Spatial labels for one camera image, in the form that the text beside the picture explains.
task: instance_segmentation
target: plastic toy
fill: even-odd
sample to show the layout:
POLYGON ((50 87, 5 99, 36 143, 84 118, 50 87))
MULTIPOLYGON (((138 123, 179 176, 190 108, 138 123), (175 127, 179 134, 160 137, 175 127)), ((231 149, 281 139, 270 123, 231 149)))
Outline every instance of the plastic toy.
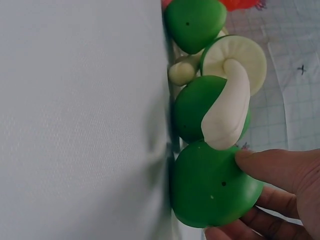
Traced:
POLYGON ((168 71, 174 85, 184 86, 173 122, 189 144, 173 167, 171 206, 188 226, 225 225, 252 208, 263 188, 237 167, 235 144, 250 124, 249 102, 265 81, 266 57, 254 41, 228 35, 227 9, 218 0, 172 0, 163 15, 168 33, 189 54, 168 71))
POLYGON ((260 3, 260 0, 219 0, 229 12, 237 9, 250 9, 260 3))

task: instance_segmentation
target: finger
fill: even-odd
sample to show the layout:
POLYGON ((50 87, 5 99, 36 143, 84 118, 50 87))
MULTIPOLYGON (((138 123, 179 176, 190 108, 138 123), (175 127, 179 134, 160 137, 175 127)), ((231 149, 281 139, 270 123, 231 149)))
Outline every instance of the finger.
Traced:
POLYGON ((241 220, 267 239, 312 240, 303 226, 290 223, 254 207, 241 220))
POLYGON ((288 218, 299 219, 297 196, 286 191, 265 186, 256 205, 280 213, 288 218))
POLYGON ((310 151, 239 151, 238 166, 255 179, 298 194, 320 175, 320 149, 310 151))
POLYGON ((209 227, 204 230, 206 240, 233 240, 217 227, 209 227))
POLYGON ((265 238, 254 232, 241 220, 236 220, 231 224, 219 227, 232 240, 264 240, 265 238))

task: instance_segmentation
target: orange toy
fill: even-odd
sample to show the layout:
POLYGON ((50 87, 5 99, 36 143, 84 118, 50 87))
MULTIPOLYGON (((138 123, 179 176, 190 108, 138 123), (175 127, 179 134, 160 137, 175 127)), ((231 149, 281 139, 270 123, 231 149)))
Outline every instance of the orange toy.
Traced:
POLYGON ((229 12, 237 9, 250 9, 257 6, 260 0, 219 0, 229 12))

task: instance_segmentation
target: white cloth backdrop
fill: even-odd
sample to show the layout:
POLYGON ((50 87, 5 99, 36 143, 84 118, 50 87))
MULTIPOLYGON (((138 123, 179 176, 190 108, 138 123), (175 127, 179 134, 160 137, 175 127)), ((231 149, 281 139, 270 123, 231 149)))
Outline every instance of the white cloth backdrop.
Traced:
POLYGON ((0 2, 0 239, 166 240, 158 0, 0 2))

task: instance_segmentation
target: green sphere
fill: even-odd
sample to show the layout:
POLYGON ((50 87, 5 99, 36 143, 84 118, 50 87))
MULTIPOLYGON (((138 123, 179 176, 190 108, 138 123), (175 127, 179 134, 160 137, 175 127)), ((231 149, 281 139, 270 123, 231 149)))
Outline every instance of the green sphere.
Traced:
POLYGON ((172 209, 183 224, 194 228, 227 225, 255 205, 263 183, 237 166, 239 150, 218 151, 198 141, 180 153, 170 191, 172 209))
MULTIPOLYGON (((225 78, 213 75, 195 78, 177 96, 173 106, 173 122, 178 135, 188 144, 204 138, 201 122, 226 85, 225 78)), ((248 110, 240 138, 250 124, 248 110)))
POLYGON ((196 54, 218 36, 227 9, 218 0, 173 0, 163 16, 175 43, 186 53, 196 54))

